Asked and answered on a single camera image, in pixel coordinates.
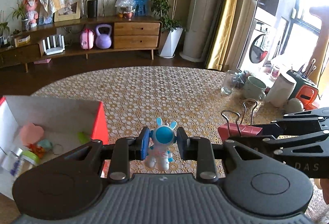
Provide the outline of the pink binder clip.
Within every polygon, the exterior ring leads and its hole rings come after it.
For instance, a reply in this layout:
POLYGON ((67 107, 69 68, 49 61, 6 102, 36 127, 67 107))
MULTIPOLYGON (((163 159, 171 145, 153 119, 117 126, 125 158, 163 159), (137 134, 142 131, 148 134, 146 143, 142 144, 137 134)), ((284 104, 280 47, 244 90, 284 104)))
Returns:
POLYGON ((258 106, 255 99, 245 99, 243 101, 243 114, 240 115, 236 111, 222 110, 221 116, 226 120, 226 123, 218 127, 218 134, 222 142, 228 140, 230 137, 256 137, 263 134, 263 128, 253 125, 254 110, 258 106), (253 103, 250 115, 250 124, 243 124, 245 114, 247 113, 247 103, 253 103), (227 113, 234 114, 236 119, 234 122, 229 120, 227 113))

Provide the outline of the blue white rabbit astronaut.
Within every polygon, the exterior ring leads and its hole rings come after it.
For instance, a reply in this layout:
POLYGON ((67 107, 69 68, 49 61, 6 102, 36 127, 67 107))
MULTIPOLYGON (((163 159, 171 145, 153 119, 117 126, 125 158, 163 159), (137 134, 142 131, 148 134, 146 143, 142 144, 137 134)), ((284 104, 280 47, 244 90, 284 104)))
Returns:
POLYGON ((169 148, 177 141, 175 135, 177 122, 173 121, 170 124, 165 124, 162 118, 158 117, 156 124, 156 129, 150 132, 153 144, 148 148, 144 162, 148 168, 157 166, 159 171, 168 171, 169 164, 173 162, 173 154, 169 148))

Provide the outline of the patterned lace tablecloth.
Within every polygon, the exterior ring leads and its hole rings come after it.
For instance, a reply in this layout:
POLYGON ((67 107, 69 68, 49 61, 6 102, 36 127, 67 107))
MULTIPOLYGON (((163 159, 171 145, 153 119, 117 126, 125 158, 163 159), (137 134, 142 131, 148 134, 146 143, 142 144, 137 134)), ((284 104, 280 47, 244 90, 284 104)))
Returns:
MULTIPOLYGON (((125 67, 98 70, 55 81, 35 92, 35 96, 101 100, 105 106, 109 139, 135 135, 144 125, 154 126, 156 117, 175 120, 189 135, 200 135, 214 143, 221 141, 217 127, 224 123, 220 112, 237 111, 245 123, 262 123, 279 115, 270 104, 253 108, 240 91, 223 95, 221 72, 185 67, 125 67)), ((105 213, 106 223, 267 223, 267 219, 239 212, 209 186, 195 182, 174 189, 161 183, 161 172, 136 194, 117 214, 105 213)))

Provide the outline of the red white cardboard box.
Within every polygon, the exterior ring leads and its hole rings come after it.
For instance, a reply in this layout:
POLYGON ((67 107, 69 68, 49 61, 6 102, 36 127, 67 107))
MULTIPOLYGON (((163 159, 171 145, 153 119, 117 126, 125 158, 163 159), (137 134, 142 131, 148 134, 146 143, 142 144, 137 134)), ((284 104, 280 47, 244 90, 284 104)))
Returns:
POLYGON ((20 129, 33 123, 44 129, 44 138, 53 145, 42 162, 47 162, 83 144, 79 134, 108 143, 109 134, 101 101, 61 99, 54 97, 15 96, 1 98, 1 194, 12 199, 15 181, 13 170, 3 168, 9 150, 26 147, 19 137, 20 129))

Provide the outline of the pale green ceramic mug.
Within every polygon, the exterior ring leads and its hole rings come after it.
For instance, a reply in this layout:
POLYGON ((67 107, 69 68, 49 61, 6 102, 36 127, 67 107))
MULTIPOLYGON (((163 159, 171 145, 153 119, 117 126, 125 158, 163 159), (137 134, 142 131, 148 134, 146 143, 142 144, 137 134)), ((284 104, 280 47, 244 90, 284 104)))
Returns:
POLYGON ((265 99, 266 84, 254 76, 249 76, 243 87, 245 99, 263 101, 265 99))

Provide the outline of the clear drinking glass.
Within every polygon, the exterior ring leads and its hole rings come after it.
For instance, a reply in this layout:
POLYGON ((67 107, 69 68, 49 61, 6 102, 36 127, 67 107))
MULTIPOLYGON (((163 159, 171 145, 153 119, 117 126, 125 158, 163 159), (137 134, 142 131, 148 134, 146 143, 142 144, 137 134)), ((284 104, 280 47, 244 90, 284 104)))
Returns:
POLYGON ((225 95, 230 95, 237 84, 238 78, 239 76, 235 71, 228 70, 221 87, 221 92, 225 95))

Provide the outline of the pink heart-shaped object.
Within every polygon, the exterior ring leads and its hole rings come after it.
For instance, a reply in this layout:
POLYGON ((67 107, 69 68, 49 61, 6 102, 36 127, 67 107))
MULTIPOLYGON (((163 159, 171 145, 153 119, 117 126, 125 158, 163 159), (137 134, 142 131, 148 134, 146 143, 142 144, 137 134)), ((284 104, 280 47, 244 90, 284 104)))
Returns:
POLYGON ((44 137, 44 129, 33 123, 27 123, 20 129, 19 137, 24 146, 29 146, 37 143, 44 137))

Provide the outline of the green lid jar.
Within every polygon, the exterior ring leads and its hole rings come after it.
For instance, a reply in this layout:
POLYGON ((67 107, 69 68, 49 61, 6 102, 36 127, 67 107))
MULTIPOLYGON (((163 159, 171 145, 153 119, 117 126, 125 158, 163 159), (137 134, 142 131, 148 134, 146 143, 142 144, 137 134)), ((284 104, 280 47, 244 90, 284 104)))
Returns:
POLYGON ((40 163, 40 158, 29 150, 25 150, 19 157, 18 173, 22 174, 40 163))

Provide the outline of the washing machine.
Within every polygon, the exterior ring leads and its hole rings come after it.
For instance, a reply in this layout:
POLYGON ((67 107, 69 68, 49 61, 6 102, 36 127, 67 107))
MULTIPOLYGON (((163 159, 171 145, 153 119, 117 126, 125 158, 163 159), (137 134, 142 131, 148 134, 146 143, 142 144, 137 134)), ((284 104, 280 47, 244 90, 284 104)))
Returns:
POLYGON ((280 19, 277 27, 255 19, 237 68, 253 75, 269 72, 270 60, 278 53, 287 26, 286 19, 280 19))

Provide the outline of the pink toy case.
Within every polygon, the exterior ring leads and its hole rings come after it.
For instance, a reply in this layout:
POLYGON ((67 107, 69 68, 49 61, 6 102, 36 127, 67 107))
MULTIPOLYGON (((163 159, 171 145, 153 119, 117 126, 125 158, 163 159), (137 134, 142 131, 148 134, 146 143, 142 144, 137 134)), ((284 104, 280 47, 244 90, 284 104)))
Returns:
POLYGON ((80 45, 83 50, 90 50, 94 46, 94 31, 88 28, 84 28, 80 34, 80 45))

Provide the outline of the white wifi router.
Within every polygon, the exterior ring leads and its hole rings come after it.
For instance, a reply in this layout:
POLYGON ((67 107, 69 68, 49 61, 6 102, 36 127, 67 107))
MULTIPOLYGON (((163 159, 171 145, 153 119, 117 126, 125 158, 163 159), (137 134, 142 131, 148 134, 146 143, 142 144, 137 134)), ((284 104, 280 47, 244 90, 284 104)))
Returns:
POLYGON ((42 40, 42 47, 46 56, 56 55, 65 51, 63 35, 52 35, 42 40))

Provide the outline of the blue plastic bag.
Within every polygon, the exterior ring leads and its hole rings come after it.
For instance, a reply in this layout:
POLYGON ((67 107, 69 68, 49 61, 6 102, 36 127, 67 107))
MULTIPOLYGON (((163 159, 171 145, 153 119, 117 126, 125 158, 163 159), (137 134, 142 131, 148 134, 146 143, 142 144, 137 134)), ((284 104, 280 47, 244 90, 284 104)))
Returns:
POLYGON ((134 0, 134 16, 148 16, 149 0, 134 0))

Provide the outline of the framed picture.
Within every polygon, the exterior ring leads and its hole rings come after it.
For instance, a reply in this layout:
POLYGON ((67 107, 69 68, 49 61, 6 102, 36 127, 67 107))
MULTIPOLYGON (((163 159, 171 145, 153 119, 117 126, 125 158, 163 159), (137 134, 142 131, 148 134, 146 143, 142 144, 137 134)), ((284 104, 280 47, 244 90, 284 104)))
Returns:
POLYGON ((81 17, 81 3, 76 2, 67 7, 61 8, 54 13, 54 22, 77 20, 81 17))

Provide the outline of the black cylindrical speaker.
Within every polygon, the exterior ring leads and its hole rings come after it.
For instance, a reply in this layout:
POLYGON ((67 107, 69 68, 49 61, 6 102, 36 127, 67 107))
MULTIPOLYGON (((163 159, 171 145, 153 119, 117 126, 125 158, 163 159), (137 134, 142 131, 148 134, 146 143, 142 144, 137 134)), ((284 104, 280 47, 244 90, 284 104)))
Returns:
POLYGON ((98 16, 98 0, 87 1, 87 18, 93 19, 98 16))

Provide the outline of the white standing air conditioner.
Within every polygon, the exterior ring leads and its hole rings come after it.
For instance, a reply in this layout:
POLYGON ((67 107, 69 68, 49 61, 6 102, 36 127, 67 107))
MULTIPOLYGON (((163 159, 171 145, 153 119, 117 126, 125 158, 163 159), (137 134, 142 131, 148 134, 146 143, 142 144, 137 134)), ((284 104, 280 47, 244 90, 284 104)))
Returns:
POLYGON ((183 50, 180 52, 183 59, 193 63, 203 61, 202 54, 218 3, 219 0, 191 0, 183 50))

